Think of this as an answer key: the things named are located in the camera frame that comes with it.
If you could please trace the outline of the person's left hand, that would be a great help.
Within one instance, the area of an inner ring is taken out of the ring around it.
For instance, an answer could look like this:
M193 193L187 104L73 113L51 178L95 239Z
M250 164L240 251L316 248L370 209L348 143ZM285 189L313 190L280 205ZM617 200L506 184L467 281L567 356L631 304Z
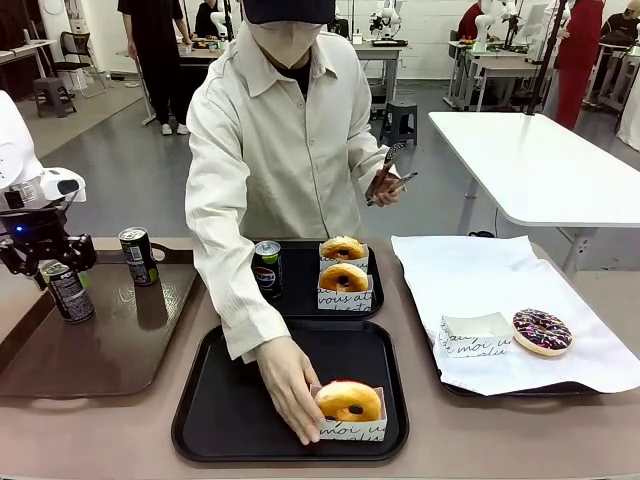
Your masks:
M392 172L378 170L366 191L366 204L385 207L396 203L402 191L399 180L400 178Z

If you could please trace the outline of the person's right hand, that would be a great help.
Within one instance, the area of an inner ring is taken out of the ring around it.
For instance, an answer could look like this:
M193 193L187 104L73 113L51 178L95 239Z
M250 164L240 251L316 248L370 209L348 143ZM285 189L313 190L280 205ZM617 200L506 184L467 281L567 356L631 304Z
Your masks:
M307 355L290 337L279 337L255 349L256 361L272 403L303 445L320 440L324 416L309 386L319 379Z

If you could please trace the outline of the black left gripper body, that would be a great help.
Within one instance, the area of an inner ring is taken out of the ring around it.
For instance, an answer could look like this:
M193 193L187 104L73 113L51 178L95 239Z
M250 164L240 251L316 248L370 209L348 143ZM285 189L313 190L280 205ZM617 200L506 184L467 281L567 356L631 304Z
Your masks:
M62 207L3 210L1 224L5 228L2 247L68 247L68 234L64 228L66 213Z

